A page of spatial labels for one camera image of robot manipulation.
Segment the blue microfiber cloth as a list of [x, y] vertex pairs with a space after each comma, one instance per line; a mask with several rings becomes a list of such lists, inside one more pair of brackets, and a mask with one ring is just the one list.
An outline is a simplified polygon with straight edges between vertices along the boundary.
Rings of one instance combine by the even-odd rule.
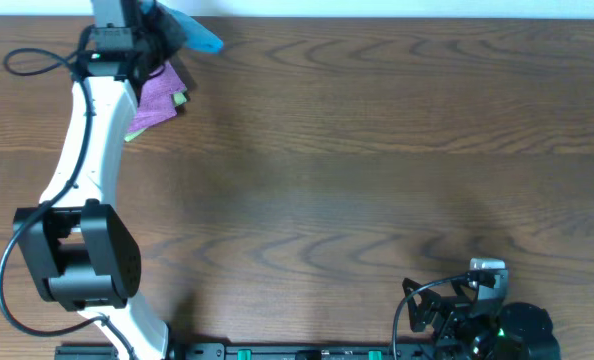
[[186, 48], [209, 54], [217, 54], [222, 50], [223, 41], [187, 14], [159, 4], [156, 0], [144, 0], [140, 4], [140, 10], [143, 14], [150, 12], [154, 8], [158, 8], [170, 15], [181, 26], [186, 36]]

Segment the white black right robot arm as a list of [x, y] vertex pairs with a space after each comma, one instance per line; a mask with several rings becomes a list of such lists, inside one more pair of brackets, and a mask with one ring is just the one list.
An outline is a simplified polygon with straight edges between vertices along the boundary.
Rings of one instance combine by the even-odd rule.
[[465, 289], [464, 275], [422, 285], [402, 282], [405, 297], [396, 310], [408, 311], [410, 329], [433, 328], [424, 354], [439, 360], [560, 360], [561, 348], [549, 313], [526, 302], [506, 303], [501, 281]]

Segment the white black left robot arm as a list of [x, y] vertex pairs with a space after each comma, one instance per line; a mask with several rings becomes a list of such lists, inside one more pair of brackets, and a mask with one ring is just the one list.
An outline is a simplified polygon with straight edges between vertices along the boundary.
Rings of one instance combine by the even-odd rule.
[[139, 247], [116, 209], [124, 137], [144, 84], [185, 34], [154, 1], [97, 1], [66, 61], [72, 112], [57, 168], [36, 206], [14, 217], [40, 297], [95, 324], [120, 359], [164, 359], [168, 325], [140, 293]]

